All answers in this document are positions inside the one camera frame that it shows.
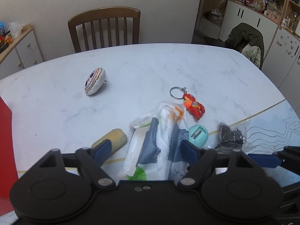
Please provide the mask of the yellow sponge block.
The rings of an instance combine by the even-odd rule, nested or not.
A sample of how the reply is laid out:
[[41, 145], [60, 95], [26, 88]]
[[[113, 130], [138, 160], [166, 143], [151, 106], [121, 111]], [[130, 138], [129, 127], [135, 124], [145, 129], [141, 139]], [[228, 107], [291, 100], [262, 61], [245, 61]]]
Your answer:
[[120, 128], [115, 128], [93, 143], [91, 149], [102, 146], [107, 140], [111, 143], [111, 153], [109, 156], [112, 156], [127, 143], [127, 136]]

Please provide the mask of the white cupboard shelving unit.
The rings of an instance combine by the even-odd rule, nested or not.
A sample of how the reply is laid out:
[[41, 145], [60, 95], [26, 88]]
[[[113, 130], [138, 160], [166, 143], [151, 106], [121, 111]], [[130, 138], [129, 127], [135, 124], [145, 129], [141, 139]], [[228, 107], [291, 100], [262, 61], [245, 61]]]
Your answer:
[[290, 0], [200, 0], [196, 32], [225, 41], [240, 23], [255, 27], [269, 48]]

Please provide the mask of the white wooden sideboard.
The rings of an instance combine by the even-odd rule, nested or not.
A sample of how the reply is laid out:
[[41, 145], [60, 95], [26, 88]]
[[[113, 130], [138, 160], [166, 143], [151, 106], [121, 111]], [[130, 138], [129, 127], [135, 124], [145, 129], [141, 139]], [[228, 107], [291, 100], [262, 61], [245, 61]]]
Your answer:
[[22, 33], [1, 52], [1, 80], [23, 69], [44, 62], [34, 27], [23, 26]]

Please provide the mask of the white refrigerator with magnets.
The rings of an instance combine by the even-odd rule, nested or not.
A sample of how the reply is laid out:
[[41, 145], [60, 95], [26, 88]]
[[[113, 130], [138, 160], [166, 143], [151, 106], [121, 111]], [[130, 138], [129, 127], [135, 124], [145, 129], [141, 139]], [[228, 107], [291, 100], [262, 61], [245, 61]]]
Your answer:
[[279, 27], [262, 71], [299, 115], [299, 39]]

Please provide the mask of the round donut pattern plush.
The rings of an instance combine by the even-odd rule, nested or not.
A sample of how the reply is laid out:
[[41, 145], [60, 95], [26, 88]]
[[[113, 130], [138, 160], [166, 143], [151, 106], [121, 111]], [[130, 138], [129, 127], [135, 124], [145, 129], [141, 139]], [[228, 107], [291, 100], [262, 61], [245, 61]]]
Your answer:
[[106, 71], [103, 68], [93, 70], [85, 83], [84, 91], [86, 95], [95, 94], [105, 82]]

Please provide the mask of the bag of black pieces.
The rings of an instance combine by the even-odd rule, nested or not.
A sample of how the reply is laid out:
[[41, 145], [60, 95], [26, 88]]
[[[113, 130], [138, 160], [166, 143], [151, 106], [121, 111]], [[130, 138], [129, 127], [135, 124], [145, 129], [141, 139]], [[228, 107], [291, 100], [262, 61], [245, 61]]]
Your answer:
[[231, 153], [234, 150], [243, 152], [251, 151], [255, 148], [248, 141], [248, 128], [251, 121], [246, 120], [239, 124], [229, 126], [223, 122], [220, 123], [220, 137], [218, 144], [214, 148], [218, 153]]

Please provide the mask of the red robot keychain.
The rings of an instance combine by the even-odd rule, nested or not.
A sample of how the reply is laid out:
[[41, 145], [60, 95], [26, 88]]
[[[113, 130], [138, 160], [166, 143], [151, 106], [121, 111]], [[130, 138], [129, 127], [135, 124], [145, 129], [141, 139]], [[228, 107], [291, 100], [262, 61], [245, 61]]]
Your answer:
[[[175, 97], [172, 92], [179, 90], [183, 93], [182, 97]], [[192, 94], [188, 94], [185, 87], [172, 87], [169, 91], [172, 98], [176, 100], [182, 100], [186, 110], [194, 117], [196, 121], [199, 121], [205, 114], [206, 110], [203, 104], [198, 102]]]

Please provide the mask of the red cardboard box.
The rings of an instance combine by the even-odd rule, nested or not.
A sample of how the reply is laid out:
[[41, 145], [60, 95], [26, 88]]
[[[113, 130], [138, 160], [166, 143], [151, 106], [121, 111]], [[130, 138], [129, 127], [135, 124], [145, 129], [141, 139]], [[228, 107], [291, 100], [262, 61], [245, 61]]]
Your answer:
[[9, 197], [13, 184], [18, 180], [18, 175], [12, 140], [12, 112], [2, 98], [0, 114], [0, 182], [2, 216], [13, 211]]

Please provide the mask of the dark green jacket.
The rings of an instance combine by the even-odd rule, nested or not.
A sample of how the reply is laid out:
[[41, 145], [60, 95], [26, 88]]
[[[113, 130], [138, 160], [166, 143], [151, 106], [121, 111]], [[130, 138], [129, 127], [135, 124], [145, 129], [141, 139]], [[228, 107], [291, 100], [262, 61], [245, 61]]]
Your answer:
[[264, 61], [264, 40], [262, 33], [255, 27], [240, 23], [231, 30], [225, 40], [225, 46], [240, 52], [261, 70]]

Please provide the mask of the teal pencil sharpener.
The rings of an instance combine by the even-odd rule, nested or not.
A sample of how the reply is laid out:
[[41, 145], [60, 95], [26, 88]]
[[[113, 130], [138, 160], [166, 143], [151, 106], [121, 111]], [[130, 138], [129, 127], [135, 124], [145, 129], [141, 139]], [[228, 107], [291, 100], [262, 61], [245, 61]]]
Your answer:
[[206, 144], [208, 138], [209, 134], [204, 126], [196, 124], [189, 128], [188, 141], [197, 148], [202, 148], [204, 144]]

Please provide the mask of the clear plastic bag with cloth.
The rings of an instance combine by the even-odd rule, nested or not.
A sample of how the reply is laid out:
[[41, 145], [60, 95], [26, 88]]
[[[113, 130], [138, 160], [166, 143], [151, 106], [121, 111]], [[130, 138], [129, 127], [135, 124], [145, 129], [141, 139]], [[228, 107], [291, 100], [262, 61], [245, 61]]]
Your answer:
[[187, 172], [180, 144], [188, 139], [183, 105], [160, 102], [156, 108], [130, 123], [131, 137], [120, 180], [178, 182]]

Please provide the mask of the brown wooden chair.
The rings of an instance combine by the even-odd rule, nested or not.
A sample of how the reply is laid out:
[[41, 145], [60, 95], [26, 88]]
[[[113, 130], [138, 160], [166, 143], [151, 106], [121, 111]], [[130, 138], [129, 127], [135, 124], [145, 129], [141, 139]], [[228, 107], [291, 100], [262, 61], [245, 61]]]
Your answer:
[[112, 25], [114, 25], [115, 45], [120, 45], [120, 32], [123, 32], [123, 44], [128, 45], [128, 19], [132, 20], [132, 44], [138, 44], [140, 17], [140, 10], [122, 6], [98, 8], [75, 15], [68, 21], [68, 29], [73, 43], [74, 51], [76, 53], [82, 51], [79, 42], [79, 36], [77, 34], [78, 26], [82, 26], [85, 49], [86, 51], [90, 50], [86, 24], [89, 24], [91, 28], [91, 41], [93, 49], [98, 49], [96, 33], [99, 34], [100, 47], [105, 48], [105, 31], [107, 31], [108, 47], [113, 46]]

